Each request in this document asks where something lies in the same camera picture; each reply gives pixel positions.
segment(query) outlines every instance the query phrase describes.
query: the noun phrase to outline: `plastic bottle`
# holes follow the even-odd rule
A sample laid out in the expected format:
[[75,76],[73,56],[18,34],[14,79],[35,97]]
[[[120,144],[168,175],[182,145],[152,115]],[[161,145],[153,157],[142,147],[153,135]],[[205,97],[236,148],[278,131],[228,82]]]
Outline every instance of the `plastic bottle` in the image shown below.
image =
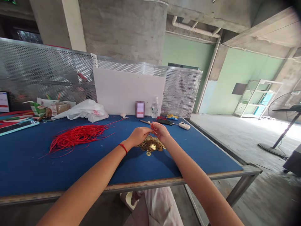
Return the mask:
[[159,106],[158,97],[155,97],[153,103],[151,104],[151,117],[152,118],[157,118],[158,108],[159,108],[158,106]]

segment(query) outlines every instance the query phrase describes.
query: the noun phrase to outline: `white board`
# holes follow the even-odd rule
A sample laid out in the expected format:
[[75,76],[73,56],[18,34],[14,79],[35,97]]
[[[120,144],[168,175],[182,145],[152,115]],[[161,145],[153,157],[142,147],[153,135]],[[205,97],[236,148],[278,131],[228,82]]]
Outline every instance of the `white board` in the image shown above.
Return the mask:
[[109,115],[136,115],[136,101],[145,101],[145,115],[158,97],[160,116],[165,77],[93,68],[98,103]]

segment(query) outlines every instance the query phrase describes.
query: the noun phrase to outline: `hand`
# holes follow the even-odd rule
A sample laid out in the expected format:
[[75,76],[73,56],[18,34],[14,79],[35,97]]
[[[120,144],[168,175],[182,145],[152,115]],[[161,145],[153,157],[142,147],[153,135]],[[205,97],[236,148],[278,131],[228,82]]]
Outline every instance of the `hand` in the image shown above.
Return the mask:
[[158,123],[158,122],[153,122],[150,124],[151,128],[153,129],[155,135],[157,136],[157,138],[164,144],[170,137],[171,135],[169,134],[167,128]]
[[128,146],[127,150],[141,144],[150,132],[152,132],[152,130],[147,127],[138,127],[134,129],[132,134],[124,141],[124,143]]

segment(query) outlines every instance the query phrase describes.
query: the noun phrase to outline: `perforated metal panel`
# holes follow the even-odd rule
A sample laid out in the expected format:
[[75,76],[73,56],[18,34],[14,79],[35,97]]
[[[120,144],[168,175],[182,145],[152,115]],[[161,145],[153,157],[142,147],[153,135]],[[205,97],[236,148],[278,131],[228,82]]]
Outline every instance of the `perforated metal panel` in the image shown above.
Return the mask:
[[166,77],[161,115],[190,117],[202,71],[117,60],[91,53],[0,38],[0,90],[10,93],[12,110],[25,110],[37,97],[97,100],[93,67]]
[[0,90],[10,93],[12,110],[37,97],[75,101],[97,100],[93,67],[96,55],[63,48],[0,39]]
[[179,70],[178,67],[167,70],[161,115],[191,116],[202,73],[192,69]]
[[191,116],[202,71],[117,60],[105,56],[97,56],[97,59],[100,68],[166,77],[161,115]]

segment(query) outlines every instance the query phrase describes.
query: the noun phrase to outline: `smartphone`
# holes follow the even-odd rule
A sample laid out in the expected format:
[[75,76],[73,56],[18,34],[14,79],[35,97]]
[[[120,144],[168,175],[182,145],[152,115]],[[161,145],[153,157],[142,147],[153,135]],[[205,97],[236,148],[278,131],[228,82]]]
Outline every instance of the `smartphone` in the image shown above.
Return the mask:
[[145,102],[136,101],[136,118],[144,118],[145,116]]
[[31,120],[31,121],[26,121],[26,122],[14,124],[11,126],[3,127],[3,128],[0,128],[0,136],[6,135],[6,134],[9,134],[12,132],[16,132],[21,129],[26,129],[28,127],[36,126],[38,124],[39,124],[38,121]]
[[172,122],[171,122],[171,121],[168,121],[168,120],[157,119],[157,122],[158,122],[158,123],[161,123],[161,124],[166,124],[166,125],[172,126]]
[[0,91],[0,112],[9,112],[8,92]]

